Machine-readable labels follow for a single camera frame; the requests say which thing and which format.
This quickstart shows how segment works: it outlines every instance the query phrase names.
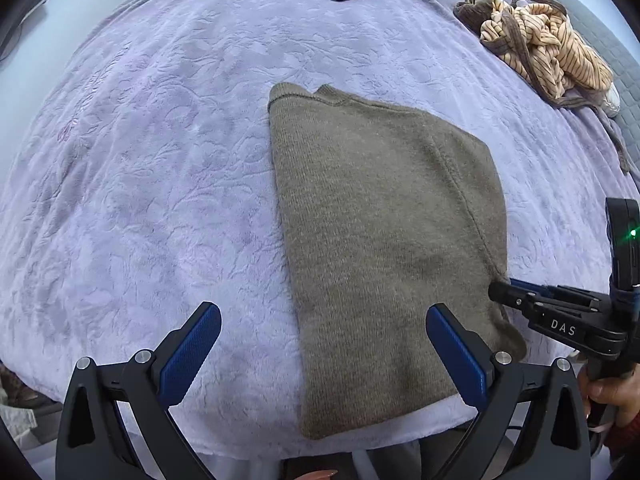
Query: metal screw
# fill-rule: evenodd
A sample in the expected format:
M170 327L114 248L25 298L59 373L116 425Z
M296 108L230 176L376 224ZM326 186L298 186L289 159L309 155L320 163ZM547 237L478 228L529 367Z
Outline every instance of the metal screw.
M144 364L151 359L151 352L149 350L141 350L136 354L136 362Z
M78 362L76 363L76 368L78 368L78 370L84 370L90 364L91 364L91 359L89 359L88 357L81 357L78 359Z
M507 352L496 352L495 360L501 365L508 365L511 362L511 355L507 354Z
M556 365L558 365L558 368L560 368L563 372L566 372L571 369L571 365L569 364L569 361L567 361L564 358L559 358L558 361L556 361Z

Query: bed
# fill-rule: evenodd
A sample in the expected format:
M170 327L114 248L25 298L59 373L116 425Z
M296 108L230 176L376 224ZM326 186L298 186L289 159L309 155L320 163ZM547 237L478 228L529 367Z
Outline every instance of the bed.
M289 81L422 108L484 141L514 278L607 290L604 199L639 198L586 108L554 110L452 15L459 0L128 0L79 47L0 204L0 356L62 400L76 360L154 348L208 300L223 331L172 415L199 452L286 458L408 442L458 396L313 441L266 104ZM531 333L531 362L569 348ZM132 415L124 413L135 431Z

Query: finger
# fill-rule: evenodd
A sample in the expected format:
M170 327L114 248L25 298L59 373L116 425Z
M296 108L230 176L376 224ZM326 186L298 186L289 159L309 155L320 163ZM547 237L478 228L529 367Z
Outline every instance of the finger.
M587 376L587 367L583 366L578 372L578 388L580 389L580 396L583 399L589 397L589 377Z
M587 392L591 400L601 404L625 406L634 404L633 390L628 387L628 381L620 378L608 378L593 381L587 385Z
M587 377L587 367L583 366L578 373L578 388L580 389L580 396L582 397L582 407L584 409L584 416L589 416L591 413L591 402L587 392L589 384L589 378Z
M313 471L305 475L299 476L296 480L325 480L331 478L338 471L336 469L327 469L326 471Z
M624 428L627 424L632 422L638 412L640 412L640 373L638 373L639 365L636 364L634 371L630 377L625 380L625 388L630 390L629 396L632 396L634 401L631 404L625 404L621 406L616 415L616 426Z

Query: cable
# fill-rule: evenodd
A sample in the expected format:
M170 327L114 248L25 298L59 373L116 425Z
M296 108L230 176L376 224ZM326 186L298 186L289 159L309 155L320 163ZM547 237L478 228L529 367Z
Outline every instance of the cable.
M9 43L6 46L5 49L5 53L3 52L4 56L0 57L0 62L3 62L5 59L7 59L11 53L15 50L15 47L18 46L18 43L20 43L20 38L22 37L22 24L24 22L20 22L20 25L18 25L18 35L17 35L17 39L15 40L15 43L12 44L10 46L10 43L12 42L12 39L16 37L16 33L14 32L14 34L12 35L12 38L9 40Z

